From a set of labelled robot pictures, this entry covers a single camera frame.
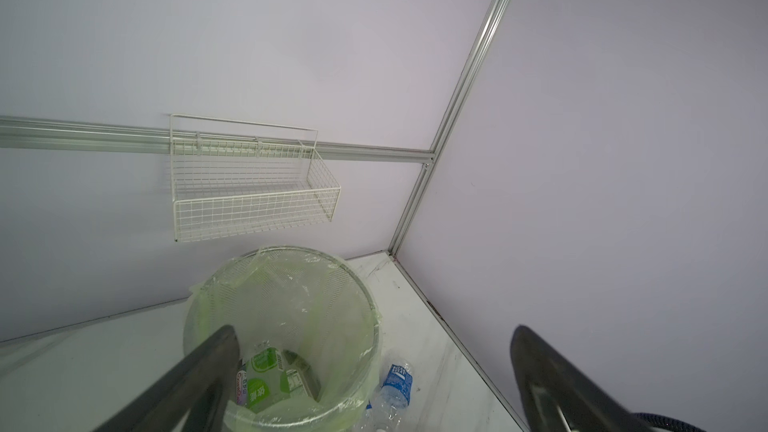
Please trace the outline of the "aluminium frame profiles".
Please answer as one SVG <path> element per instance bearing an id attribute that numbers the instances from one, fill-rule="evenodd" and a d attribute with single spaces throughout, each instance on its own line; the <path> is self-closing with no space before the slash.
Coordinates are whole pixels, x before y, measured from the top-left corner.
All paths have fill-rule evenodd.
<path id="1" fill-rule="evenodd" d="M 428 150 L 493 0 L 1 0 L 1 114 Z M 1 152 L 1 427 L 91 430 L 182 355 L 227 259 L 386 249 L 417 163 L 332 161 L 330 222 L 178 243 L 170 158 Z"/>

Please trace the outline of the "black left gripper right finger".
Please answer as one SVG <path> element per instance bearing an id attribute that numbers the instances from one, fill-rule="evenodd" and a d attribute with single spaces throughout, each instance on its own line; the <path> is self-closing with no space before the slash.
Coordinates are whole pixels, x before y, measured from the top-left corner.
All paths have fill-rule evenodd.
<path id="1" fill-rule="evenodd" d="M 531 328 L 512 336 L 510 358 L 532 431 L 647 431 Z"/>

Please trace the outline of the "small clear bottle blue white label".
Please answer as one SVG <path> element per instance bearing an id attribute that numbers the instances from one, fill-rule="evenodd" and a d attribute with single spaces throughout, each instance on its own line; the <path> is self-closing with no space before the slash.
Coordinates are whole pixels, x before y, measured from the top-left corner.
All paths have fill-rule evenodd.
<path id="1" fill-rule="evenodd" d="M 413 368 L 408 362 L 392 362 L 381 386 L 369 400 L 355 431 L 397 431 L 410 406 L 413 382 Z"/>

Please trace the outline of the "green label clear bottle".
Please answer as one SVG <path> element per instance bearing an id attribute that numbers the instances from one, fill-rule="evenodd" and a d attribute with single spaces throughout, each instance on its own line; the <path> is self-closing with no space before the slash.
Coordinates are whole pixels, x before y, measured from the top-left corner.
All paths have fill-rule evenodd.
<path id="1" fill-rule="evenodd" d="M 320 395 L 320 381 L 298 353 L 263 342 L 240 361 L 235 379 L 235 403 L 260 413 L 291 399 Z"/>

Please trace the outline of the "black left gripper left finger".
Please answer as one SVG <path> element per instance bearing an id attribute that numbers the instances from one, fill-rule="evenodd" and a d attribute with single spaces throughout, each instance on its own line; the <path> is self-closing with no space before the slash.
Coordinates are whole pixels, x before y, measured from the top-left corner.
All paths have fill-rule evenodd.
<path id="1" fill-rule="evenodd" d="M 240 360 L 231 325 L 219 328 L 99 431 L 220 431 Z"/>

